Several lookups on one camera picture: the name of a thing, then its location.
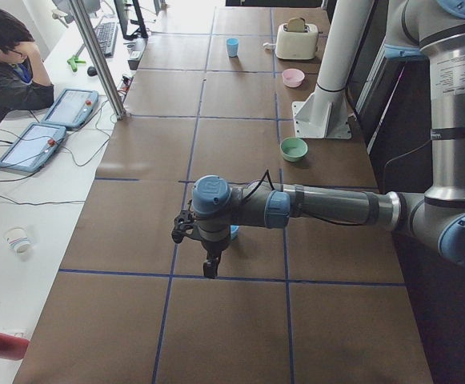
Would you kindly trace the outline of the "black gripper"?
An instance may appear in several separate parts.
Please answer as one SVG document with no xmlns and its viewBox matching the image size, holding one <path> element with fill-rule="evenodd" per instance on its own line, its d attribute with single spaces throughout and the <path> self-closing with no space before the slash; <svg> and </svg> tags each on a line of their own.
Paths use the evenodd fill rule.
<svg viewBox="0 0 465 384">
<path fill-rule="evenodd" d="M 200 228 L 199 234 L 202 246 L 207 251 L 206 260 L 202 264 L 203 275 L 205 278 L 217 278 L 221 252 L 230 245 L 230 229 L 225 228 L 218 232 L 210 232 Z"/>
</svg>

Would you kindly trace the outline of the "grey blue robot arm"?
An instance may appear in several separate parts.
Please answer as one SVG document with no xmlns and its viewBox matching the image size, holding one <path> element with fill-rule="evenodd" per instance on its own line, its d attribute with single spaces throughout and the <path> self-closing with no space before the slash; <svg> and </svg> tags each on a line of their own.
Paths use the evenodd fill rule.
<svg viewBox="0 0 465 384">
<path fill-rule="evenodd" d="M 193 210 L 175 220 L 172 237 L 202 243 L 205 277 L 217 276 L 232 225 L 283 228 L 301 216 L 382 226 L 465 267 L 465 1 L 390 2 L 384 46 L 387 58 L 429 61 L 431 187 L 422 194 L 374 194 L 277 185 L 268 176 L 240 187 L 202 177 L 193 186 Z"/>
</svg>

